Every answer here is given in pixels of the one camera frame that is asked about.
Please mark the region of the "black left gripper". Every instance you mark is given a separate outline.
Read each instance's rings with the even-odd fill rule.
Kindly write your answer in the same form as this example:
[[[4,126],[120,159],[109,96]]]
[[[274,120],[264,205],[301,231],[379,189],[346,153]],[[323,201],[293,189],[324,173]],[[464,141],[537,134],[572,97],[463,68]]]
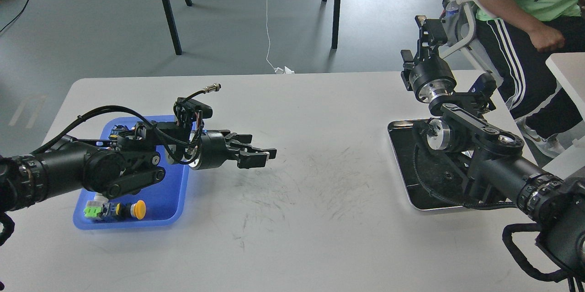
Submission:
[[[255,148],[250,145],[252,138],[252,134],[237,134],[230,130],[204,130],[199,155],[188,166],[192,170],[212,169],[234,159],[240,169],[265,167],[269,159],[276,158],[277,149]]]

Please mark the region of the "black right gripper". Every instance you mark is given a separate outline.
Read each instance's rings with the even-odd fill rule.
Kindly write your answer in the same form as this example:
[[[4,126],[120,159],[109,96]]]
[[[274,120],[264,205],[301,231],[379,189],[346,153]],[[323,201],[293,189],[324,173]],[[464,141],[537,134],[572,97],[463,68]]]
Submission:
[[[411,50],[400,50],[401,78],[417,101],[431,103],[438,96],[450,96],[456,86],[451,68],[439,55],[439,47],[447,44],[448,38],[440,19],[416,15],[415,22],[419,28],[416,56]]]

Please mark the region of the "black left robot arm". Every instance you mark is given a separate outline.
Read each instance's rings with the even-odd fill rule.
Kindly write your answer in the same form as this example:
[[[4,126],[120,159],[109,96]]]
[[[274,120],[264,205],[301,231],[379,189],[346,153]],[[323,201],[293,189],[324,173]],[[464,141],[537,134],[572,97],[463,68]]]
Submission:
[[[98,196],[85,210],[91,219],[142,219],[146,212],[143,201],[121,204],[115,199],[135,195],[163,181],[166,171],[160,165],[158,146],[165,148],[172,165],[188,165],[193,170],[217,168],[228,159],[236,161],[240,169],[264,167],[276,157],[276,149],[252,146],[251,134],[205,129],[204,120],[213,115],[213,109],[197,101],[196,96],[220,88],[215,83],[177,98],[173,105],[174,120],[170,122],[150,121],[124,106],[96,107],[77,117],[31,154],[1,157],[2,244],[15,229],[9,211],[81,188]],[[69,136],[73,128],[88,119],[117,111],[134,115],[138,122],[133,128],[113,128],[105,140]]]

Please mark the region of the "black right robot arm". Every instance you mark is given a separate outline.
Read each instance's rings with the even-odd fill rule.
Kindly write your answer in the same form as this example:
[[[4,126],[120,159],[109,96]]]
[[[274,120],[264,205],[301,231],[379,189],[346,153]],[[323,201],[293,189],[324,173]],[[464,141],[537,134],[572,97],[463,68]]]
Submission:
[[[401,77],[431,117],[413,121],[412,164],[430,196],[476,210],[516,208],[532,223],[510,224],[503,242],[519,267],[540,281],[566,280],[584,290],[584,179],[563,180],[522,156],[524,140],[489,124],[496,83],[489,71],[456,92],[440,56],[447,35],[439,19],[416,16],[416,55],[402,50]]]

